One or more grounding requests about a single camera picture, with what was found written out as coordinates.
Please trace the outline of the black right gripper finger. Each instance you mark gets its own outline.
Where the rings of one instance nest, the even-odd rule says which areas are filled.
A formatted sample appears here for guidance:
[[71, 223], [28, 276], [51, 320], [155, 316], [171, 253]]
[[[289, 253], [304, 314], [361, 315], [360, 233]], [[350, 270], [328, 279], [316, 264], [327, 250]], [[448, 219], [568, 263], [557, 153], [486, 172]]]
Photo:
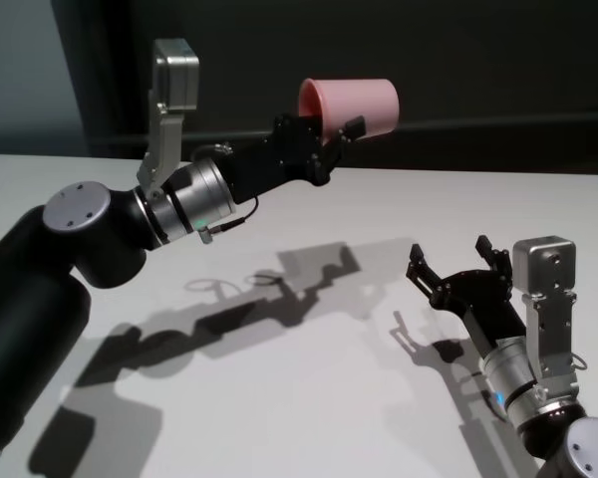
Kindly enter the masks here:
[[494, 249], [486, 235], [478, 236], [475, 249], [489, 269], [495, 272], [498, 279], [510, 289], [512, 286], [512, 265], [509, 252], [506, 249]]
[[449, 279], [442, 279], [427, 263], [421, 246], [415, 243], [410, 251], [406, 277], [426, 296], [430, 304], [449, 302]]

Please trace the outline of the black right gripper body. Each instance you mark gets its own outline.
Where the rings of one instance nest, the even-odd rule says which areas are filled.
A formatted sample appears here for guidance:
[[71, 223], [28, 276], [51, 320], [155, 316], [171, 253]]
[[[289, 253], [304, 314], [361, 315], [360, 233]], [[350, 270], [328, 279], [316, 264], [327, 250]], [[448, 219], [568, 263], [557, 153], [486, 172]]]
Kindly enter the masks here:
[[478, 352], [492, 352], [500, 340], [525, 335], [510, 298], [511, 284], [499, 273], [469, 270], [432, 285], [431, 306], [458, 316]]

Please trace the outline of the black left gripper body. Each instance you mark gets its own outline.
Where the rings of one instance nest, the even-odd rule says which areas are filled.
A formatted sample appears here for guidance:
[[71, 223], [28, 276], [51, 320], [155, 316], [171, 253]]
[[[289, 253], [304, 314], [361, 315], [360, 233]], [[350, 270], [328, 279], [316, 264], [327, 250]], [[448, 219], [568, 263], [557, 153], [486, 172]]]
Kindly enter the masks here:
[[223, 158], [223, 179], [234, 203], [241, 204], [294, 180], [324, 185], [316, 183], [321, 132], [309, 131], [298, 118], [276, 118], [270, 134]]

